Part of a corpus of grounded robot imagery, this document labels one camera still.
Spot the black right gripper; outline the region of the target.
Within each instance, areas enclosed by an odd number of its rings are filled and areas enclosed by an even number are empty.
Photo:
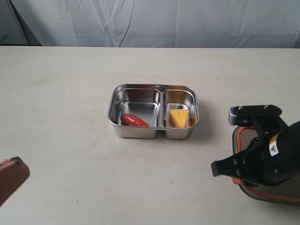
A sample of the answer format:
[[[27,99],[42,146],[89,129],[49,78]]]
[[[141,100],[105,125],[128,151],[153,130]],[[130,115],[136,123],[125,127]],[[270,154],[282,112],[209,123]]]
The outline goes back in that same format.
[[[278,186],[300,174],[300,123],[280,117],[252,119],[258,134],[248,147],[211,163],[214,177],[229,176],[258,185]]]

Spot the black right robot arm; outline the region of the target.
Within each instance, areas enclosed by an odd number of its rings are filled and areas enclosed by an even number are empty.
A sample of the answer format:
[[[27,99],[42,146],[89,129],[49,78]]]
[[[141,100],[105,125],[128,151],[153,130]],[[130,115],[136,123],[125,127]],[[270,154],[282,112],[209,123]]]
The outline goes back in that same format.
[[[211,163],[212,174],[278,186],[300,173],[300,124],[279,116],[230,116],[229,123],[254,127],[257,137],[242,151]]]

